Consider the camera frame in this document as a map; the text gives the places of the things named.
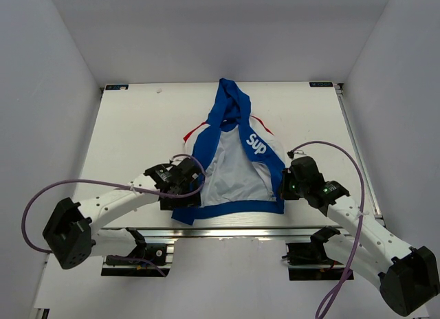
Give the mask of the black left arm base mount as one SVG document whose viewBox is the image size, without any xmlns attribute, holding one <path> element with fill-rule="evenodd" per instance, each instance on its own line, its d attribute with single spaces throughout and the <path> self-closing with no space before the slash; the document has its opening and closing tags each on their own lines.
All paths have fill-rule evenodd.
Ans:
<svg viewBox="0 0 440 319">
<path fill-rule="evenodd" d="M 174 246 L 145 238 L 135 228 L 102 229 L 92 236 L 93 256 L 104 258 L 102 276 L 165 277 L 173 261 Z"/>
</svg>

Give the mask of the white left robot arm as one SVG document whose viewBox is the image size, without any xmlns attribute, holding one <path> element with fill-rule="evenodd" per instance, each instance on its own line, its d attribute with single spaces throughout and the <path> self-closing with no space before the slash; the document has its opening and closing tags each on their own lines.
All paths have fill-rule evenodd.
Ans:
<svg viewBox="0 0 440 319">
<path fill-rule="evenodd" d="M 64 270 L 90 256 L 118 255 L 130 263 L 143 260 L 144 237 L 134 228 L 105 230 L 116 219 L 149 204 L 166 210 L 196 206 L 205 181 L 205 170 L 192 156 L 146 169 L 129 184 L 92 199 L 60 200 L 43 229 L 43 238 Z"/>
</svg>

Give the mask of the blue white red jacket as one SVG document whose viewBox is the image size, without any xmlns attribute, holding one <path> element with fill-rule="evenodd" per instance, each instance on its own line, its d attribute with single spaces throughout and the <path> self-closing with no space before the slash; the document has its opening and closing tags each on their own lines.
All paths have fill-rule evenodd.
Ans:
<svg viewBox="0 0 440 319">
<path fill-rule="evenodd" d="M 279 194 L 285 167 L 283 148 L 261 119 L 250 97 L 233 81 L 219 80 L 205 122 L 184 136 L 184 152 L 206 172 L 199 204 L 177 208 L 172 218 L 192 225 L 241 212 L 283 214 Z"/>
</svg>

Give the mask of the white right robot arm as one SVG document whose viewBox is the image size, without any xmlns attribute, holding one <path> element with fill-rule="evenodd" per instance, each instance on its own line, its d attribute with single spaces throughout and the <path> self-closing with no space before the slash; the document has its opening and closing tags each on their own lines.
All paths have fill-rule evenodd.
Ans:
<svg viewBox="0 0 440 319">
<path fill-rule="evenodd" d="M 291 161 L 283 171 L 281 195 L 285 200 L 305 199 L 349 233 L 344 236 L 337 228 L 326 226 L 313 233 L 308 243 L 290 244 L 284 256 L 290 265 L 349 265 L 401 316 L 409 316 L 439 295 L 434 253 L 402 241 L 374 217 L 363 214 L 344 186 L 324 179 L 313 158 Z"/>
</svg>

